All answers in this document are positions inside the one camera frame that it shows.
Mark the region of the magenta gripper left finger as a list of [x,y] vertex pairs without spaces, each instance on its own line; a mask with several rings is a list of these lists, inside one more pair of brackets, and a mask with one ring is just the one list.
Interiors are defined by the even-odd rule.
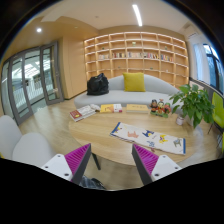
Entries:
[[90,155],[91,144],[86,144],[66,155],[56,154],[42,169],[79,185]]

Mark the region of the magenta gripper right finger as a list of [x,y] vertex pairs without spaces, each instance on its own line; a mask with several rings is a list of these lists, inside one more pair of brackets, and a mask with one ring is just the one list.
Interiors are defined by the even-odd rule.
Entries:
[[132,156],[144,185],[181,170],[167,155],[157,156],[137,144],[132,145]]

